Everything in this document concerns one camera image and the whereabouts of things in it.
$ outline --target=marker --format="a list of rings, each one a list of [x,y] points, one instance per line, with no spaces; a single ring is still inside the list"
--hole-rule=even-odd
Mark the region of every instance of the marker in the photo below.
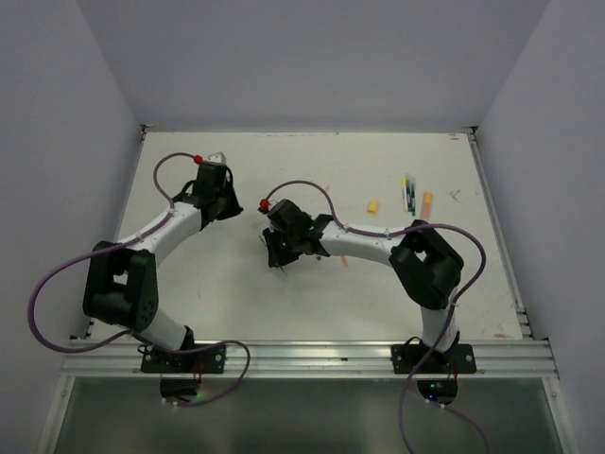
[[[412,211],[412,189],[411,189],[411,180],[409,179],[409,175],[406,174],[406,203],[407,203],[407,211]]]
[[[416,179],[412,178],[409,184],[409,211],[412,212],[412,216],[416,216]]]
[[[404,197],[404,211],[407,213],[407,209],[409,208],[409,202],[407,201],[407,192],[406,192],[406,177],[402,177],[401,179],[401,192]]]
[[[431,216],[431,203],[433,202],[433,194],[425,192],[423,196],[423,209],[420,212],[420,219],[428,220]]]

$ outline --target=gray partition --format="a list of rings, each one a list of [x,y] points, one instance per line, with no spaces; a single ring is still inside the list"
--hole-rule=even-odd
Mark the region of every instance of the gray partition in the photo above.
[[[208,407],[177,410],[161,405],[158,385],[78,378],[56,452],[405,452],[402,380],[251,380]],[[226,382],[205,386],[213,393]],[[468,422],[417,397],[406,404],[420,452],[485,452]],[[484,427],[495,454],[562,452],[540,379],[463,381],[455,405]]]

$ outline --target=gray wall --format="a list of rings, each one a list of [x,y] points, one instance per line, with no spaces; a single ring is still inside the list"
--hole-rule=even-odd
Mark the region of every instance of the gray wall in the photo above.
[[[584,452],[605,448],[605,3],[553,0],[479,129],[513,267]]]
[[[0,2],[0,452],[35,449],[60,358],[26,324],[35,282],[113,236],[138,127],[78,5]],[[66,343],[86,266],[48,286],[38,320]]]
[[[547,0],[78,0],[141,122],[459,130]]]

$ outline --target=black mounting bracket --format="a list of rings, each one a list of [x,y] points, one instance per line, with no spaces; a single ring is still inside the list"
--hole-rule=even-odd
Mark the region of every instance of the black mounting bracket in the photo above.
[[[154,349],[150,345],[141,345],[143,354],[141,372],[143,374],[222,374],[225,368],[227,347],[219,345],[190,355],[174,355]]]
[[[419,343],[397,343],[390,347],[390,361],[396,375],[409,374],[413,367],[428,351],[428,347]],[[468,343],[457,343],[445,354],[434,352],[423,364],[418,374],[451,374],[459,375],[476,373],[473,346]]]

